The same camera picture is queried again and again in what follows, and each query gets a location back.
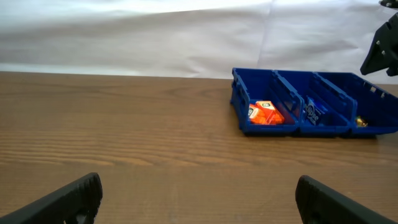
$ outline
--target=white backdrop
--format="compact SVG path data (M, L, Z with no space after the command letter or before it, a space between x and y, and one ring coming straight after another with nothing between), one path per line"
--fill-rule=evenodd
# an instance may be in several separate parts
M0 70L231 78L359 73L394 10L374 0L0 0ZM373 83L396 83L384 72Z

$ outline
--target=blue container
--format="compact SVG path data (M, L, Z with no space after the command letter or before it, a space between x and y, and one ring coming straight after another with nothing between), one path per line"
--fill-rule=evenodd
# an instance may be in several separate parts
M398 131L398 98L353 73L318 72L356 100L350 119L354 135L387 134ZM356 116L368 122L357 127Z
M232 97L239 128L245 134L290 134L298 130L303 102L296 90L272 70L234 68ZM260 125L249 120L249 104L269 100L285 118L284 124Z
M354 99L343 90L322 78L315 72L297 72L275 70L285 78L303 98L303 102L310 97L327 110L327 119L321 125L313 125L304 111L300 115L300 133L307 135L337 136L348 133L356 107Z

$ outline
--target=brown wooden surface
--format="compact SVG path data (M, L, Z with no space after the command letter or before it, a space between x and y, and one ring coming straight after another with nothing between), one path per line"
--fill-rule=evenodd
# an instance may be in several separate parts
M230 84L0 73L0 216L98 172L99 224L301 223L308 174L398 221L398 134L249 138Z

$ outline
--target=wooden tabletop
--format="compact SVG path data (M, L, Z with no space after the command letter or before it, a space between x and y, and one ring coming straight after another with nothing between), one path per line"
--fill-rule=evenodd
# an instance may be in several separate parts
M0 216L98 172L97 224L301 223L307 174L398 221L397 133L246 137L230 96L231 80L0 73Z

